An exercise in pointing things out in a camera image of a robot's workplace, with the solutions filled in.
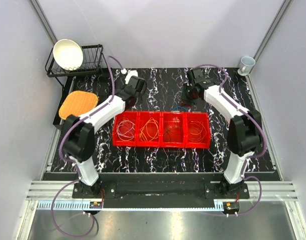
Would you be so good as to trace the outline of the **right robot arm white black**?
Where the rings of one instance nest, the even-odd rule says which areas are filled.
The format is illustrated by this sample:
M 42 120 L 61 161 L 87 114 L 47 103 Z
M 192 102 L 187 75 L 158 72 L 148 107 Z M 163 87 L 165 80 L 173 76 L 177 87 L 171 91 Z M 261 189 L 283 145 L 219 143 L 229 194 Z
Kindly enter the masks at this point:
M 229 125 L 226 142 L 230 156 L 216 190 L 223 197 L 231 198 L 242 189 L 250 159 L 261 157 L 267 150 L 261 114 L 238 104 L 222 89 L 221 84 L 201 82 L 184 86 L 182 101 L 185 104 L 190 105 L 198 98 L 215 107 Z

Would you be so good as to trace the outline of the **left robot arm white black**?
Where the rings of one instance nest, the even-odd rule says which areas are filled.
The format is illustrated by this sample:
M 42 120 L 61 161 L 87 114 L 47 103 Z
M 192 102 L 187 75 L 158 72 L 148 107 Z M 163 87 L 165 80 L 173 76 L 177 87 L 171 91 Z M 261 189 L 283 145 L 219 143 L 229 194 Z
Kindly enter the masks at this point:
M 83 192 L 90 198 L 100 194 L 99 175 L 93 163 L 95 133 L 115 116 L 132 108 L 144 94 L 146 81 L 128 74 L 121 89 L 113 89 L 112 95 L 103 103 L 80 116 L 70 115 L 63 125 L 64 137 L 60 143 L 59 156 L 75 164 Z

